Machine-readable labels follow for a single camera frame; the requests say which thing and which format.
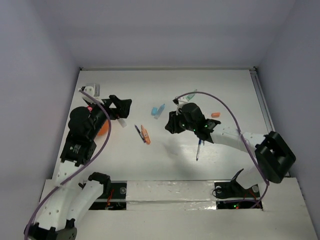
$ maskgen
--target orange marker cap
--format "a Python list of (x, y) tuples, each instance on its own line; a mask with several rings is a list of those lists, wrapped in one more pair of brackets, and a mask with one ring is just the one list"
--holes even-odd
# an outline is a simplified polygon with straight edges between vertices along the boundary
[(212, 117), (212, 118), (218, 118), (218, 117), (220, 117), (220, 112), (211, 113), (211, 117)]

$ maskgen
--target blue pen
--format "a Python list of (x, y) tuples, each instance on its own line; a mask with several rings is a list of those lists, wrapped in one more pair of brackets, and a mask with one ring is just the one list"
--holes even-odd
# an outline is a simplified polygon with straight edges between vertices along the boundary
[(134, 125), (134, 127), (137, 130), (138, 134), (140, 135), (140, 138), (142, 139), (142, 141), (145, 143), (146, 140), (145, 140), (144, 136), (141, 134), (141, 132), (140, 132), (139, 128), (137, 127), (137, 125)]
[(199, 138), (199, 143), (198, 143), (198, 151), (196, 152), (196, 161), (199, 159), (199, 154), (200, 154), (200, 146), (201, 146), (201, 139)]

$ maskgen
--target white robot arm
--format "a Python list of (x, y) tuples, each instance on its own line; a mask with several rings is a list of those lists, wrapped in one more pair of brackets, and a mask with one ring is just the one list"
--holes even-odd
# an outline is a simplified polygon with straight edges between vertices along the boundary
[[(237, 188), (243, 190), (263, 180), (280, 183), (296, 160), (279, 133), (271, 131), (262, 135), (239, 132), (238, 129), (223, 125), (218, 120), (206, 119), (195, 103), (179, 105), (176, 111), (170, 112), (165, 129), (172, 134), (192, 131), (203, 141), (223, 144), (256, 158), (256, 166), (246, 171), (241, 169), (231, 181), (231, 184), (236, 184)], [(223, 197), (230, 198), (230, 195), (219, 196)]]
[[(106, 122), (107, 115), (110, 120), (127, 118), (132, 100), (120, 100), (115, 95), (110, 95), (109, 99), (97, 99), (99, 94), (94, 85), (81, 90), (86, 95), (84, 100), (88, 107), (77, 107), (70, 113), (69, 133), (60, 156), (59, 171), (54, 179), (55, 188), (49, 194), (50, 197), (46, 197), (48, 199), (34, 223), (27, 225), (25, 239), (74, 240), (78, 222), (93, 202), (101, 195), (108, 196), (111, 192), (108, 175), (94, 172), (83, 185), (81, 170), (94, 160), (94, 139)], [(102, 102), (100, 106), (95, 104), (95, 100)]]

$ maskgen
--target pen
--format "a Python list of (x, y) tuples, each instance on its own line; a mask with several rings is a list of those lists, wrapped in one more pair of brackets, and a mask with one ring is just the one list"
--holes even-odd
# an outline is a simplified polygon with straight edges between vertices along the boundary
[(141, 132), (142, 132), (142, 135), (143, 135), (143, 137), (144, 137), (144, 140), (145, 140), (146, 144), (149, 145), (149, 144), (151, 143), (151, 141), (150, 141), (148, 132), (147, 132), (147, 130), (144, 128), (144, 126), (142, 126), (142, 125), (141, 125)]
[(140, 130), (139, 130), (139, 128), (137, 127), (137, 125), (134, 125), (134, 127), (135, 127), (135, 129), (137, 130), (137, 132), (138, 132), (140, 138), (142, 139), (142, 141), (145, 143), (146, 140), (145, 140), (144, 136), (142, 135), (142, 133), (140, 132)]
[(199, 143), (198, 143), (198, 151), (196, 152), (196, 161), (198, 161), (199, 159), (199, 154), (200, 154), (200, 146), (201, 146), (201, 139), (199, 139)]

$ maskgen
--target white wall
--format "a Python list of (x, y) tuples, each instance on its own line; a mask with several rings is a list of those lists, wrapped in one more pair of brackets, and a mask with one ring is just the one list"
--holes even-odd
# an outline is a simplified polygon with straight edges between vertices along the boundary
[(51, 177), (79, 68), (28, 1), (1, 1), (0, 33), (0, 233), (18, 240)]
[(294, 1), (45, 0), (82, 67), (256, 66)]
[(298, 178), (320, 237), (320, 1), (297, 0), (258, 73), (275, 129), (297, 160)]

